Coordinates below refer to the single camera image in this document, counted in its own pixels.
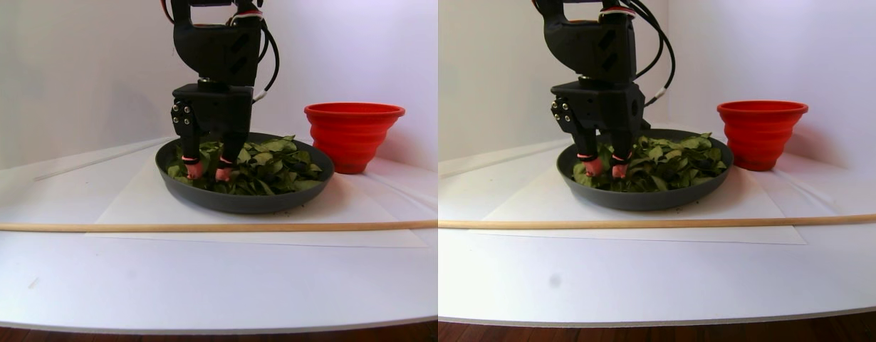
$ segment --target black pan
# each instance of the black pan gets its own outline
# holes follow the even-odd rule
[[[697,136],[699,133],[688,133],[684,130],[643,130],[640,133],[643,136],[653,139],[669,139],[682,140],[691,136]],[[600,143],[609,143],[610,137],[601,135],[597,137]],[[711,143],[722,151],[722,162],[728,166],[732,166],[732,151],[728,146],[725,146],[721,141],[711,138]],[[729,170],[721,173],[708,182],[703,182],[700,185],[692,185],[684,189],[675,189],[668,192],[611,192],[600,190],[581,185],[574,180],[574,165],[578,163],[578,148],[574,145],[562,151],[558,156],[558,172],[565,179],[571,192],[575,196],[583,197],[589,202],[594,202],[597,205],[612,208],[624,209],[625,211],[646,212],[656,211],[656,209],[669,209],[698,201],[709,193],[714,192],[724,183],[729,175]]]
[[[264,133],[249,133],[250,143],[262,143],[265,140],[276,138],[280,137]],[[179,146],[179,140],[170,141],[156,152],[156,167],[162,174],[162,180],[165,181],[165,187],[169,189],[169,192],[204,208],[219,212],[233,212],[233,214],[282,212],[285,209],[295,208],[311,201],[324,190],[324,187],[333,178],[333,161],[327,154],[301,141],[293,140],[293,143],[296,144],[298,150],[308,151],[311,154],[311,162],[318,164],[321,168],[320,185],[301,192],[271,196],[227,195],[226,193],[197,189],[183,182],[178,182],[167,174],[168,165],[175,160],[175,148]]]

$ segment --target red wire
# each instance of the red wire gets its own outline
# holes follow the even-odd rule
[[[169,19],[170,23],[175,24],[175,20],[173,20],[172,17],[169,16],[169,7],[165,6],[165,0],[159,0],[159,2],[162,4],[162,12],[165,12],[165,17]]]

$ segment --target black cable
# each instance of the black cable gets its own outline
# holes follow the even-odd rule
[[[175,20],[172,19],[172,16],[169,14],[169,7],[165,6],[165,1],[166,0],[159,0],[159,2],[162,3],[162,10],[165,12],[165,18],[169,19],[170,23],[175,24]]]
[[[270,30],[268,30],[268,26],[266,26],[266,22],[261,24],[261,29],[264,30],[264,35],[268,36],[268,40],[270,41],[270,48],[273,48],[273,56],[274,56],[274,68],[273,75],[270,77],[270,81],[268,85],[264,88],[264,91],[270,90],[273,87],[274,82],[276,82],[276,76],[279,75],[279,48],[276,47],[276,39],[274,39],[273,35],[271,35]]]
[[[672,79],[675,78],[675,65],[676,65],[676,63],[675,63],[675,51],[672,49],[672,42],[669,42],[669,37],[666,36],[666,33],[663,32],[662,27],[659,26],[659,22],[657,22],[656,16],[654,16],[653,12],[650,11],[650,9],[647,9],[647,7],[644,6],[644,3],[640,2],[640,0],[629,0],[629,1],[633,4],[637,4],[637,7],[639,7],[641,10],[643,10],[646,14],[650,15],[649,17],[647,17],[647,16],[641,16],[641,17],[643,17],[643,19],[646,20],[647,23],[649,23],[651,26],[653,26],[653,29],[657,30],[657,33],[659,33],[660,40],[662,40],[663,43],[666,43],[666,49],[669,50],[669,59],[672,59],[672,68],[669,70],[669,79],[666,80],[666,85],[663,86],[663,89],[668,89],[669,86],[672,85]],[[657,100],[659,100],[659,98],[652,98],[650,101],[647,101],[647,104],[645,104],[644,107],[647,107],[648,105],[652,105]]]
[[[659,26],[659,22],[657,22],[656,19],[652,19],[652,17],[650,17],[652,15],[652,13],[649,13],[649,12],[646,12],[642,9],[639,9],[639,7],[634,6],[634,4],[631,4],[630,0],[623,0],[623,2],[625,4],[627,4],[627,6],[629,6],[629,9],[632,9],[632,10],[634,10],[634,12],[637,12],[637,15],[640,16],[641,19],[646,20],[647,23],[652,23],[652,24],[650,24],[651,26],[653,26],[653,24],[656,24],[656,26]],[[662,36],[658,36],[658,37],[659,37],[659,49],[657,49],[657,55],[654,56],[653,61],[650,62],[650,64],[647,64],[647,67],[644,68],[643,71],[640,71],[639,73],[637,73],[635,78],[639,78],[639,77],[643,76],[644,74],[646,74],[646,72],[650,71],[650,69],[653,69],[653,66],[656,66],[657,63],[659,63],[659,59],[662,58],[663,46],[665,46],[665,45],[663,44]]]
[[[266,35],[266,33],[265,33],[264,34],[264,49],[261,50],[261,56],[258,57],[258,63],[260,63],[260,62],[262,62],[262,60],[264,60],[264,56],[266,55],[266,49],[268,48],[269,45],[270,45],[270,36]]]

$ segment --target white paper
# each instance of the white paper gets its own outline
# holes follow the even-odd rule
[[[327,187],[304,207],[263,215],[215,212],[184,201],[165,188],[152,160],[146,162],[132,182],[97,219],[97,224],[351,224],[351,222],[396,222],[376,201],[349,180],[335,174]],[[409,230],[383,232],[159,232],[159,234],[87,234],[148,240],[198,242],[243,242],[244,244],[298,244],[316,247],[426,247]]]
[[[226,242],[226,244],[290,244],[305,247],[428,247],[410,230],[374,232],[88,232],[87,237]]]
[[[701,201],[657,212],[603,208],[572,195],[555,167],[488,214],[486,221],[608,221],[609,219],[741,219],[784,217],[746,170],[731,168],[726,182]],[[792,226],[605,229],[556,231],[471,230],[475,234],[620,240],[805,244]]]

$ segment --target wooden floor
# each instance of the wooden floor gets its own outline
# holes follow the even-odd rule
[[[406,326],[389,326],[348,330],[330,333],[290,333],[289,335],[252,336],[133,336],[99,335],[99,333],[57,333],[36,330],[0,328],[0,342],[435,342],[437,322],[413,323]]]
[[[506,328],[414,323],[330,333],[255,336],[129,336],[0,328],[0,342],[876,342],[876,312],[771,323],[665,328]]]
[[[773,323],[666,328],[503,328],[438,323],[441,342],[876,342],[876,312]]]

